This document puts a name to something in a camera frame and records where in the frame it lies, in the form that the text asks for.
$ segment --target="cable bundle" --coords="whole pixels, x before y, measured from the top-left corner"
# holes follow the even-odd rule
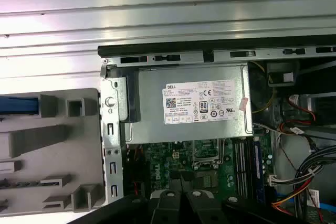
[[[324,165],[336,163],[336,157],[331,156],[336,154],[336,146],[330,146],[316,151],[314,154],[309,155],[298,168],[295,178],[300,178],[302,174],[311,173],[315,175],[314,169],[317,167],[324,167]],[[300,184],[295,184],[293,186],[294,191],[298,190]],[[297,194],[294,198],[295,215],[298,218],[306,219],[307,213],[307,193],[305,190],[302,194]]]

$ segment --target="green circuit board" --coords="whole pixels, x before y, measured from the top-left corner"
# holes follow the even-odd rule
[[[150,163],[151,189],[169,189],[171,170],[193,170],[192,142],[157,143],[143,145]]]
[[[219,166],[218,199],[236,195],[236,182],[234,174],[233,144],[231,139],[225,140],[224,161]]]
[[[233,145],[230,139],[185,141],[174,143],[144,144],[143,150],[149,162],[151,190],[169,189],[170,172],[187,170],[194,173],[194,188],[211,191],[217,198],[235,193]],[[223,164],[210,164],[195,168],[198,158],[213,157]]]
[[[264,180],[267,182],[268,175],[274,173],[271,132],[264,131],[264,133],[259,136],[259,141],[261,154],[263,156],[262,169],[265,171]]]

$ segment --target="white label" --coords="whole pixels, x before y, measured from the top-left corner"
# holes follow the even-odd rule
[[[299,134],[303,134],[304,131],[297,128],[297,127],[293,127],[293,128],[289,128],[292,132],[294,132],[295,134],[299,135]]]
[[[299,95],[298,94],[292,94],[288,100],[293,103],[294,105],[298,105],[298,101],[299,101]]]
[[[162,97],[165,124],[236,118],[233,80],[171,83],[162,90]]]
[[[294,81],[294,77],[293,77],[293,73],[284,73],[284,82],[293,82]]]
[[[309,192],[310,192],[311,197],[310,197],[309,194],[307,195],[307,205],[311,206],[311,207],[315,207],[315,205],[316,205],[317,208],[320,208],[319,191],[309,189]]]

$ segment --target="red wire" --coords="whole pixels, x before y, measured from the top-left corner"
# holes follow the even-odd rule
[[[316,121],[316,116],[315,116],[315,114],[314,114],[313,112],[311,112],[310,110],[307,110],[307,109],[305,109],[305,108],[303,108],[303,107],[297,106],[296,104],[292,103],[292,102],[289,101],[289,100],[287,100],[287,101],[288,101],[288,104],[291,105],[292,107],[297,108],[297,109],[299,109],[299,110],[306,111],[307,113],[311,114],[312,117],[313,117],[313,120]]]
[[[134,191],[135,191],[135,195],[138,195],[138,187],[135,181],[134,181]]]
[[[307,192],[309,193],[309,196],[310,196],[310,198],[311,198],[311,201],[313,201],[313,204],[314,204],[314,206],[315,206],[316,209],[317,209],[317,212],[318,212],[318,214],[319,214],[319,216],[320,216],[320,221],[321,221],[321,223],[324,223],[323,214],[322,214],[322,212],[321,212],[321,209],[317,207],[317,205],[316,205],[316,203],[315,203],[315,200],[313,199],[313,197],[312,197],[311,194],[310,194],[309,189],[307,189]]]
[[[310,121],[300,121],[300,120],[287,120],[286,123],[301,123],[301,124],[306,124],[306,125],[311,124]]]
[[[280,212],[284,212],[284,213],[286,213],[286,214],[288,214],[288,215],[293,215],[291,212],[286,211],[286,210],[284,210],[284,209],[281,208],[281,207],[273,206],[273,208],[274,208],[274,209],[277,209],[277,210],[280,211]]]

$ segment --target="screw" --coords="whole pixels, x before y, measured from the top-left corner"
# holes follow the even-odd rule
[[[199,197],[201,195],[200,191],[193,191],[193,195]]]
[[[228,201],[233,202],[233,203],[237,203],[238,199],[236,197],[229,197]]]
[[[105,99],[105,104],[107,107],[113,107],[116,104],[116,102],[113,97],[107,97]]]

